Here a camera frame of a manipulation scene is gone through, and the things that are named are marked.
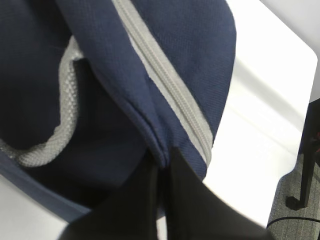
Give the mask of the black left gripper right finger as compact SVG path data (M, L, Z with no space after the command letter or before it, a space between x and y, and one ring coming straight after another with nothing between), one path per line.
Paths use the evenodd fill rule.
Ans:
M262 226L236 212L198 178L176 147L166 168L169 240L272 240Z

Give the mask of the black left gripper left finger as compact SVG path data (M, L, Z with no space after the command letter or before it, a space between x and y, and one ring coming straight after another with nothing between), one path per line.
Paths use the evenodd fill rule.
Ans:
M158 167L146 152L126 182L101 205L68 224L61 240L156 240Z

